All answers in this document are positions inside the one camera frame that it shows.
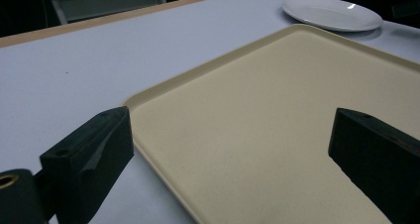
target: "table edge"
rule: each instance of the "table edge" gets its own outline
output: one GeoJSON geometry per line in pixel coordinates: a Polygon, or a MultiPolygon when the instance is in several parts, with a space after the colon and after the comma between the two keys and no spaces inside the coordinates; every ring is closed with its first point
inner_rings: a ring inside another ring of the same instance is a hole
{"type": "Polygon", "coordinates": [[[36,30],[28,33],[12,35],[4,38],[0,38],[0,48],[9,47],[17,44],[22,44],[26,42],[31,42],[39,39],[44,39],[48,37],[53,37],[61,34],[71,33],[78,30],[93,28],[96,26],[113,23],[125,19],[130,19],[134,17],[139,17],[171,8],[180,7],[183,5],[188,5],[196,2],[201,2],[205,0],[177,0],[173,2],[158,4],[151,7],[131,10],[123,13],[112,14],[104,17],[94,18],[90,20],[80,21],[77,23],[60,25],[52,28],[46,28],[41,30],[36,30]]]}

